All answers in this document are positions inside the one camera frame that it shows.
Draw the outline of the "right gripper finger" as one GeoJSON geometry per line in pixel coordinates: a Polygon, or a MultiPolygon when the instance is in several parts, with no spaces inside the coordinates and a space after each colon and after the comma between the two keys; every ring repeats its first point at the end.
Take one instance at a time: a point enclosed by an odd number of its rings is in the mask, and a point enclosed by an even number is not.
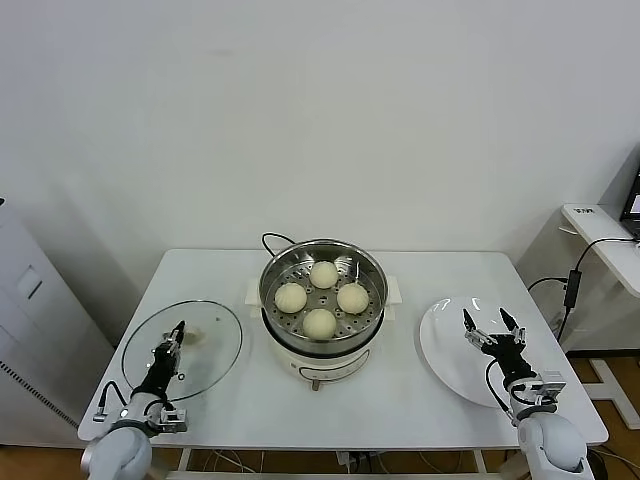
{"type": "Polygon", "coordinates": [[[476,324],[467,309],[463,310],[463,323],[465,327],[465,338],[476,348],[482,348],[484,345],[491,345],[493,343],[492,337],[476,327],[476,324]]]}
{"type": "Polygon", "coordinates": [[[509,314],[505,309],[499,309],[500,316],[502,318],[503,323],[505,324],[508,332],[514,337],[516,343],[525,343],[526,342],[526,330],[524,327],[520,327],[515,318],[509,314]]]}

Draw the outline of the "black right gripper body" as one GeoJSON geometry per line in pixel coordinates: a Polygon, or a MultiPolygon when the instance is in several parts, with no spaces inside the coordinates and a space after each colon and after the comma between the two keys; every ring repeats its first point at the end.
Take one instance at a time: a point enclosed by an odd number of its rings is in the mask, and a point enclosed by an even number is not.
{"type": "Polygon", "coordinates": [[[489,343],[484,343],[481,351],[493,357],[504,376],[503,385],[509,386],[516,381],[535,378],[537,373],[522,357],[525,345],[516,341],[512,334],[491,334],[489,343]]]}

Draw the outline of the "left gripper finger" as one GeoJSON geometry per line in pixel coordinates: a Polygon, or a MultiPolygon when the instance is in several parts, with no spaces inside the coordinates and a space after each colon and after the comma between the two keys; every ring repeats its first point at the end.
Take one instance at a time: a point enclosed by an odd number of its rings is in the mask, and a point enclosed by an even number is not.
{"type": "Polygon", "coordinates": [[[185,336],[186,322],[181,320],[169,333],[163,337],[162,345],[169,355],[175,356],[180,350],[185,336]]]}

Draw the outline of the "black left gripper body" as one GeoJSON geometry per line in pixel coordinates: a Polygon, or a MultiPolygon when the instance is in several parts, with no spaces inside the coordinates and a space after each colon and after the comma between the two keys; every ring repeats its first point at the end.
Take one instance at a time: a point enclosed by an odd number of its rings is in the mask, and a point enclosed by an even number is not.
{"type": "Polygon", "coordinates": [[[176,351],[156,349],[154,361],[139,385],[141,393],[165,396],[172,377],[176,374],[179,354],[176,351]]]}

